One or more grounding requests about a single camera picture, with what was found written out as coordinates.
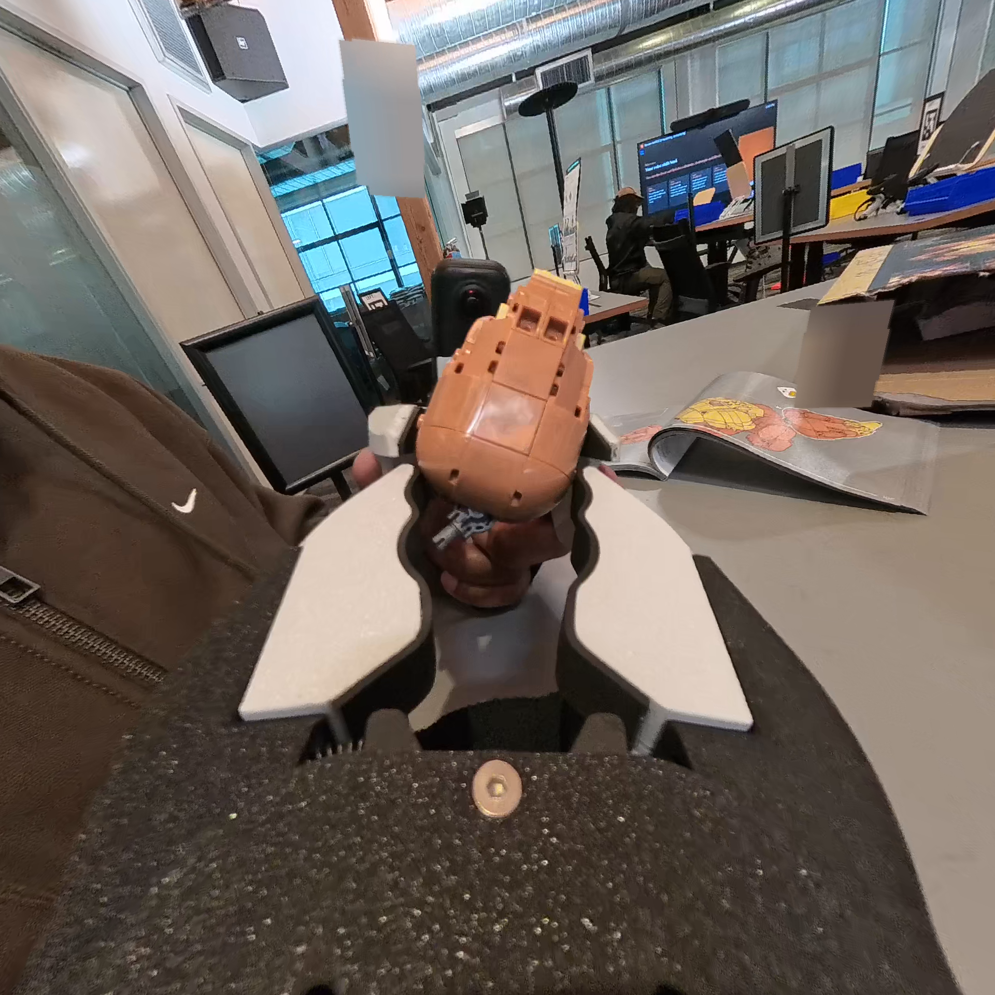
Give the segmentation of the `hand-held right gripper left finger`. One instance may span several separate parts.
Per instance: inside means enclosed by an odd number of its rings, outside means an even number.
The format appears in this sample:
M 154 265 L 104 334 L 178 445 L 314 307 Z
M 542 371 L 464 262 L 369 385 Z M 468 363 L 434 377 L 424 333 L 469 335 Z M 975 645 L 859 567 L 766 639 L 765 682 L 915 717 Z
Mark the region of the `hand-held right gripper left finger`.
M 338 740 L 410 715 L 434 684 L 429 586 L 416 567 L 418 473 L 399 465 L 303 542 L 238 715 L 323 718 Z

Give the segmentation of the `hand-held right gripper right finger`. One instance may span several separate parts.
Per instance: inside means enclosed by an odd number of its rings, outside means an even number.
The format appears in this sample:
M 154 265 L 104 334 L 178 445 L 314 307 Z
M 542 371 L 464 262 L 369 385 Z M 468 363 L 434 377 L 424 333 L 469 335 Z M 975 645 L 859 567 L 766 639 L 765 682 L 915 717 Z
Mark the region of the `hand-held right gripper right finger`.
M 753 715 L 690 547 L 597 466 L 571 492 L 576 577 L 561 624 L 561 694 L 616 715 L 651 755 L 673 723 L 747 732 Z

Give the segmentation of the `orange and tan toy segment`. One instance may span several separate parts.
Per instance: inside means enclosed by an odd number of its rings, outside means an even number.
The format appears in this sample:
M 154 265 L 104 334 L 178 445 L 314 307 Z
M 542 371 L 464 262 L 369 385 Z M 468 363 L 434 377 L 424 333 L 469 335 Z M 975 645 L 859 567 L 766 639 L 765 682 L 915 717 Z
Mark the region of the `orange and tan toy segment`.
M 432 539 L 440 551 L 497 522 L 537 520 L 564 498 L 590 422 L 582 295 L 536 269 L 440 374 L 416 440 L 421 475 L 452 505 Z

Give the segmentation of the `grey instruction booklet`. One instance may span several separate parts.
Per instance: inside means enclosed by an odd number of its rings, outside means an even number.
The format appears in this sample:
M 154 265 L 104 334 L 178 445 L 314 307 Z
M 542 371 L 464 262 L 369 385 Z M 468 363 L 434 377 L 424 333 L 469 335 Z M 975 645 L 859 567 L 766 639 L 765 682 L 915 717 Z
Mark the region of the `grey instruction booklet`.
M 806 408 L 783 378 L 730 372 L 685 404 L 602 419 L 619 440 L 618 472 L 668 480 L 699 458 L 714 459 L 719 472 L 731 471 L 729 482 L 929 511 L 938 428 L 852 408 Z

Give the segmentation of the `person's left hand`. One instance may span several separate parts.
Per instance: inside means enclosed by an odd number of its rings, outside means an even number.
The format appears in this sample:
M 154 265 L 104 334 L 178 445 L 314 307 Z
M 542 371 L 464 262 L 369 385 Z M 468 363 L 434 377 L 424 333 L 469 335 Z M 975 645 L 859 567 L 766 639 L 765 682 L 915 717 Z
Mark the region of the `person's left hand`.
M 433 542 L 448 523 L 452 505 L 430 494 L 423 503 L 417 527 L 424 547 L 423 560 L 430 577 L 454 600 L 496 610 L 519 603 L 529 591 L 541 565 L 567 555 L 575 526 L 567 505 L 526 522 L 497 522 L 469 541 L 457 538 L 444 549 Z

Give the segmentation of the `black office chair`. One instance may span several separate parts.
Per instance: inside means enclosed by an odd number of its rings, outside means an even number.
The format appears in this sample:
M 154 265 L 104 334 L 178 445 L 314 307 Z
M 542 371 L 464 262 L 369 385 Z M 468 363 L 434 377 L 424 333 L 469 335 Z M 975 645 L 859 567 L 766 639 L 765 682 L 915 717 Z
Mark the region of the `black office chair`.
M 366 307 L 367 334 L 386 359 L 405 404 L 428 405 L 437 381 L 437 359 L 395 302 Z
M 714 281 L 702 262 L 688 221 L 653 227 L 651 234 L 670 282 L 670 317 L 680 321 L 718 311 Z

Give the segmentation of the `black framed board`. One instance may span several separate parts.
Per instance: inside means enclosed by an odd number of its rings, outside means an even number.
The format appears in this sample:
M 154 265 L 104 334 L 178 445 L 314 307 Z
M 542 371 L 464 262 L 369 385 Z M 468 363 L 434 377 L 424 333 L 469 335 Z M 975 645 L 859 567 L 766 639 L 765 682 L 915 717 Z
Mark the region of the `black framed board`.
M 313 295 L 181 343 L 269 485 L 297 494 L 328 481 L 346 501 L 346 471 L 377 405 L 359 364 Z

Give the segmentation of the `wooden edged work table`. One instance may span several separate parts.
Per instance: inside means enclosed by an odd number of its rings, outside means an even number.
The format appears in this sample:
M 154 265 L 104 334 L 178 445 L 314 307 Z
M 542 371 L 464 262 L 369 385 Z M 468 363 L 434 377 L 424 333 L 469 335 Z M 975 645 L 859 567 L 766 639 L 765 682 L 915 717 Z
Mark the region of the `wooden edged work table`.
M 649 305 L 644 296 L 614 292 L 590 295 L 584 327 L 586 345 L 593 347 L 628 337 L 644 330 L 649 320 Z
M 957 226 L 975 227 L 993 222 L 994 200 L 979 202 L 955 210 L 920 216 L 877 213 L 864 220 L 854 218 L 831 221 L 819 230 L 794 235 L 785 258 L 786 275 L 781 277 L 781 291 L 795 291 L 824 280 L 823 255 L 826 244 L 874 246 L 888 244 L 904 236 L 944 230 Z

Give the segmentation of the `black floor lamp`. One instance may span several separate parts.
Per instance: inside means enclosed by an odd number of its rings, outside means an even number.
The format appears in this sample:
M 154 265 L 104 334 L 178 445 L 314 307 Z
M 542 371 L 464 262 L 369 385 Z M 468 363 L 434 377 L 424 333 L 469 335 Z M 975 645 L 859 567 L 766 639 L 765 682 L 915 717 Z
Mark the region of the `black floor lamp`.
M 519 106 L 518 114 L 521 118 L 545 120 L 555 188 L 546 184 L 542 189 L 545 204 L 539 217 L 543 222 L 556 222 L 555 231 L 550 236 L 550 253 L 557 274 L 579 283 L 578 214 L 581 160 L 576 159 L 567 169 L 563 167 L 555 119 L 555 111 L 573 100 L 577 90 L 578 86 L 573 81 L 553 83 L 530 93 Z

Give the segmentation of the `black board on stand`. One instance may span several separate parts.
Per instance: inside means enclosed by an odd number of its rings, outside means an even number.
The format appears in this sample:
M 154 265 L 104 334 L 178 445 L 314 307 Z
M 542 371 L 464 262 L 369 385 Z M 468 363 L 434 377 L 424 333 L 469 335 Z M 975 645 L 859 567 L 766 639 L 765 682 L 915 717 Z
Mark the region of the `black board on stand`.
M 754 160 L 753 240 L 780 244 L 781 292 L 790 289 L 791 240 L 829 223 L 835 136 L 829 125 Z

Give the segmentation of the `cardboard toy box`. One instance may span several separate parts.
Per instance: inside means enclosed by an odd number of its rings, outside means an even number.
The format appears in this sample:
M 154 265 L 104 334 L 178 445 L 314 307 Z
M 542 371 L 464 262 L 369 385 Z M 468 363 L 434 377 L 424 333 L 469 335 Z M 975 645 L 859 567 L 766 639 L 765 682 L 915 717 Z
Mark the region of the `cardboard toy box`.
M 993 226 L 859 252 L 810 312 L 796 385 L 812 406 L 992 417 Z

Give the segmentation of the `blue storage bin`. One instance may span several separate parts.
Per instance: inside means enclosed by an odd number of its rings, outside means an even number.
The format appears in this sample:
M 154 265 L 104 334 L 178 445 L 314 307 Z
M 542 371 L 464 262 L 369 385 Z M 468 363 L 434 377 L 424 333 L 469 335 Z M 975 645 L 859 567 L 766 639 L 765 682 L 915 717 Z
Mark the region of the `blue storage bin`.
M 909 216 L 947 213 L 994 199 L 994 165 L 911 186 L 903 202 Z

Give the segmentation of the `wall television screen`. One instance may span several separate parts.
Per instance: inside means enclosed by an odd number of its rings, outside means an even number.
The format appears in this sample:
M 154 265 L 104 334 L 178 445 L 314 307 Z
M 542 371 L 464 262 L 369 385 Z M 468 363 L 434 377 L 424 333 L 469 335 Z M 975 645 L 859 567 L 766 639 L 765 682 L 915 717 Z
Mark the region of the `wall television screen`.
M 674 131 L 637 145 L 638 176 L 646 217 L 671 218 L 690 200 L 712 190 L 723 203 L 753 184 L 757 156 L 776 143 L 777 99 L 734 116 Z

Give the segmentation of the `silver ventilation duct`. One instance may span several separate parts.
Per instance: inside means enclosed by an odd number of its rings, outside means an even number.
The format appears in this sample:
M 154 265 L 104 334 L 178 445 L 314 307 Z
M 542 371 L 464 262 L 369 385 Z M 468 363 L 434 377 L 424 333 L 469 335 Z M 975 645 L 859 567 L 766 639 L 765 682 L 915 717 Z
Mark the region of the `silver ventilation duct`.
M 590 52 L 611 83 L 696 48 L 834 6 L 828 1 L 389 2 L 396 38 L 416 49 L 423 103 L 442 106 L 531 81 Z

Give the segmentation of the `black wall speaker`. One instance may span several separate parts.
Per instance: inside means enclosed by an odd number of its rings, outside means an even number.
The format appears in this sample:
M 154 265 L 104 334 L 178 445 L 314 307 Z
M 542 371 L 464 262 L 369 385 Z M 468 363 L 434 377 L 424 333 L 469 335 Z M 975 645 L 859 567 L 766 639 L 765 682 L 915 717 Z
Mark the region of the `black wall speaker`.
M 199 7 L 184 17 L 211 81 L 241 104 L 290 85 L 263 14 L 231 3 Z

